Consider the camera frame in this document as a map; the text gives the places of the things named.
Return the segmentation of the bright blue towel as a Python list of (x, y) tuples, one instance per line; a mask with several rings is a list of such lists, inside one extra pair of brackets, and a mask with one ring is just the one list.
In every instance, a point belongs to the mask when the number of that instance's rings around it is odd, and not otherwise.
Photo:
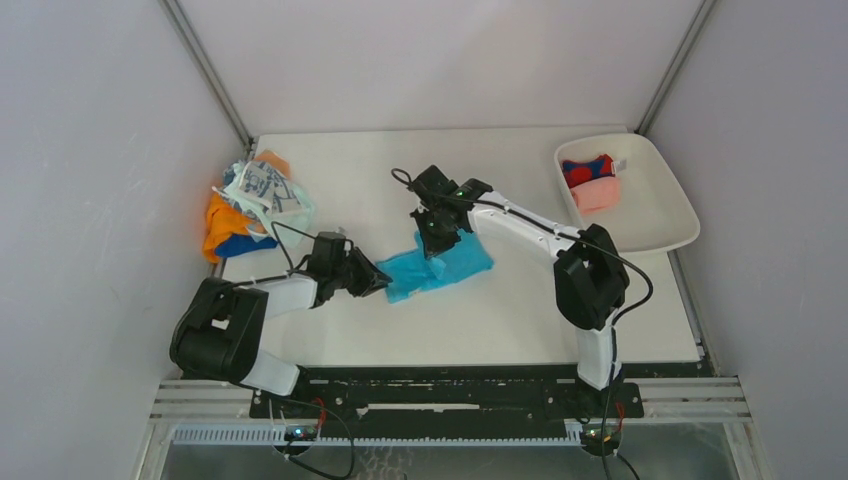
[(376, 263), (391, 278), (385, 289), (390, 304), (457, 284), (494, 267), (494, 260), (474, 233), (460, 230), (458, 243), (430, 258), (425, 257), (421, 235), (416, 233), (414, 239), (415, 249)]

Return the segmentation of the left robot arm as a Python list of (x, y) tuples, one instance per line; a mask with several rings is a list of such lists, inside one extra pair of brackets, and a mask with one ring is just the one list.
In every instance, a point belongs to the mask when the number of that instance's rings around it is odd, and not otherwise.
[(391, 282), (355, 246), (320, 247), (281, 275), (242, 282), (208, 277), (177, 322), (170, 360), (189, 375), (274, 394), (277, 408), (301, 416), (313, 392), (299, 381), (303, 367), (261, 347), (266, 320), (320, 307), (338, 290), (366, 297)]

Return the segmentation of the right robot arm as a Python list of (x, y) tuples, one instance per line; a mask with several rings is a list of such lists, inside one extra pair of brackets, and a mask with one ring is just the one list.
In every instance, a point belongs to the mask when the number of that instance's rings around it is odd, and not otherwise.
[(606, 231), (557, 223), (496, 191), (477, 198), (463, 191), (418, 197), (411, 216), (427, 256), (449, 251), (466, 231), (510, 242), (551, 270), (557, 309), (575, 328), (579, 406), (592, 416), (613, 408), (618, 400), (613, 383), (621, 371), (615, 324), (630, 279)]

